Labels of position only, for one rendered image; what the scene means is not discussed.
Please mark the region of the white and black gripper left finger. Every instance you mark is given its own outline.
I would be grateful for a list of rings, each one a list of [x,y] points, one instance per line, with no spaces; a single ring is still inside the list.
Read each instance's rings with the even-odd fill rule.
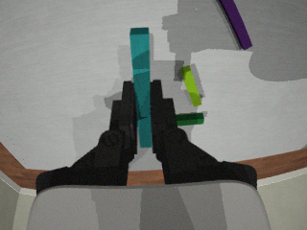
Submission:
[[[134,84],[126,80],[123,82],[122,100],[113,101],[109,130],[102,133],[98,145],[69,168],[40,173],[35,181],[36,194],[59,185],[127,186],[129,163],[135,154],[137,113]]]

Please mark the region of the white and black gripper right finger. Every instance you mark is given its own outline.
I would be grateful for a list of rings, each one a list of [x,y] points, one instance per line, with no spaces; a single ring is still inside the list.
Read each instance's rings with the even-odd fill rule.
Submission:
[[[250,166],[219,162],[188,140],[177,127],[173,98],[163,99],[161,80],[151,82],[153,153],[162,163],[165,185],[214,180],[238,180],[257,190],[257,172]],[[170,179],[169,179],[170,178]]]

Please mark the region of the lime green rod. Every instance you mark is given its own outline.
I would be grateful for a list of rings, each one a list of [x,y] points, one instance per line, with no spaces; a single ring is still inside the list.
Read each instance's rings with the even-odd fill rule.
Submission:
[[[188,93],[190,95],[193,106],[201,105],[201,98],[195,84],[190,66],[184,66],[180,68],[181,75],[184,79],[185,85],[187,87]]]

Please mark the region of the dark green rod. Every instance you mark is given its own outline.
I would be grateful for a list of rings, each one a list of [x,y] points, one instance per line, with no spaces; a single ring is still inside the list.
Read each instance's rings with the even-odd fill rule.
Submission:
[[[202,113],[176,115],[177,126],[201,125],[204,122]]]

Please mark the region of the turquoise rod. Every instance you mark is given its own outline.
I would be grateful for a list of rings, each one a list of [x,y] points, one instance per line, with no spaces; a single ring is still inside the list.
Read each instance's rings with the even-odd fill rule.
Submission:
[[[130,50],[140,148],[151,148],[149,28],[130,28]]]

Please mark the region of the purple rod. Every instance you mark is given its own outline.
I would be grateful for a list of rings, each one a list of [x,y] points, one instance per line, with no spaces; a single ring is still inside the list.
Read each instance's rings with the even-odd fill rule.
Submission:
[[[233,0],[219,0],[244,51],[252,47],[247,29]]]

